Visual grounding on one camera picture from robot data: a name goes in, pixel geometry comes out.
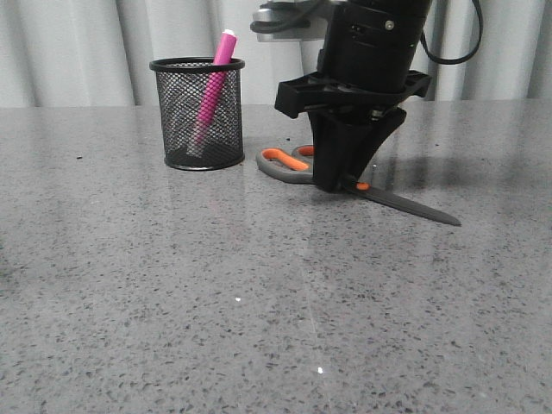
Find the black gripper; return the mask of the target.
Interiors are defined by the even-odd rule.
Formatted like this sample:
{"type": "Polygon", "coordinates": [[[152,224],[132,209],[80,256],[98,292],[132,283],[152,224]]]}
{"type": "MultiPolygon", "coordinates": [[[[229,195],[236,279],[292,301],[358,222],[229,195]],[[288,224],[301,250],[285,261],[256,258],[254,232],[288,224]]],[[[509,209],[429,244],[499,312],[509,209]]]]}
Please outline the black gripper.
{"type": "Polygon", "coordinates": [[[295,118],[310,110],[313,182],[325,191],[342,175],[358,179],[405,121],[393,108],[378,121],[351,123],[338,108],[387,108],[424,97],[430,76],[411,70],[428,1],[347,1],[334,6],[315,72],[279,84],[275,109],[295,118]]]}

